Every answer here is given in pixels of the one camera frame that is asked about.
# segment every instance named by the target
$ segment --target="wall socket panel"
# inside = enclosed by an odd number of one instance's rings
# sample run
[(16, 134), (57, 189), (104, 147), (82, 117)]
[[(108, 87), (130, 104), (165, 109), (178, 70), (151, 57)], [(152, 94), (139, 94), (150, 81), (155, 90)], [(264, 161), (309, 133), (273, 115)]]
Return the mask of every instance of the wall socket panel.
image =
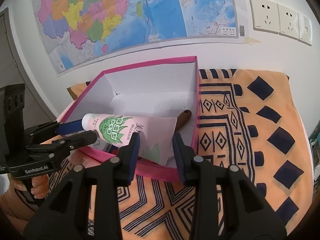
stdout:
[(312, 45), (310, 19), (284, 5), (268, 0), (250, 0), (253, 29), (278, 33)]

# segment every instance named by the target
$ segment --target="open cardboard box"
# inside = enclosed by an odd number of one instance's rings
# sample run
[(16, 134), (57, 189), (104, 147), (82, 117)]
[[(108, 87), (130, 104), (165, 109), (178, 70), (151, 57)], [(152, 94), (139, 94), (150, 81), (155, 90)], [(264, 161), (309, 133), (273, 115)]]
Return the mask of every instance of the open cardboard box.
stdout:
[[(197, 58), (179, 57), (148, 61), (101, 72), (74, 102), (62, 122), (82, 119), (87, 113), (178, 117), (191, 110), (190, 121), (179, 131), (184, 143), (196, 151), (198, 143)], [(110, 153), (83, 147), (82, 152), (103, 162)], [(139, 161), (136, 174), (176, 182), (172, 147), (166, 166)]]

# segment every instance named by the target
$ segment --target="map of china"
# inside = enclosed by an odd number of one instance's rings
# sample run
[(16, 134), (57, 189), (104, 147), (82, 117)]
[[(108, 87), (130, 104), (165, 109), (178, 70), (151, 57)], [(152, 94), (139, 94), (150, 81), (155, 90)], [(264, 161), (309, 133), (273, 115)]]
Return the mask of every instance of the map of china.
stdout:
[[(87, 39), (104, 41), (121, 23), (129, 0), (41, 0), (38, 18), (50, 38), (63, 38), (66, 31), (77, 49)], [(108, 51), (104, 44), (102, 53)]]

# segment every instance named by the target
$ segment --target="camera lens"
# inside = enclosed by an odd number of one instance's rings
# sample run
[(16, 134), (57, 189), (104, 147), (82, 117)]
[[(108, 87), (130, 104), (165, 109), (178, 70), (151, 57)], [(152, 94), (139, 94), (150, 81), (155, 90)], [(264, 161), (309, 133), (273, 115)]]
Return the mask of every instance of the camera lens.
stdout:
[(23, 104), (23, 100), (24, 100), (24, 95), (21, 94), (21, 95), (20, 95), (20, 103), (21, 103), (21, 104)]
[(8, 98), (8, 112), (10, 113), (12, 110), (12, 98)]
[(19, 105), (19, 96), (18, 96), (18, 94), (16, 94), (14, 96), (14, 107), (17, 109), (18, 105)]

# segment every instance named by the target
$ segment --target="screw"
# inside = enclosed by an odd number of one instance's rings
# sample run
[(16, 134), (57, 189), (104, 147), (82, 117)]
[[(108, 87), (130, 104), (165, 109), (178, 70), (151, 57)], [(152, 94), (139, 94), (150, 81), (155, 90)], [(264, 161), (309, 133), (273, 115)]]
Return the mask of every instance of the screw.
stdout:
[(118, 163), (119, 161), (120, 161), (120, 158), (117, 156), (110, 158), (111, 163)]
[(196, 163), (201, 163), (203, 161), (203, 157), (201, 156), (195, 156), (193, 157), (193, 160), (196, 162)]
[(73, 170), (75, 172), (82, 171), (82, 169), (83, 169), (83, 166), (81, 164), (77, 164), (76, 166), (73, 167)]
[(229, 167), (229, 169), (230, 169), (231, 171), (233, 171), (233, 172), (239, 171), (239, 167), (238, 167), (237, 165), (231, 165), (231, 166)]

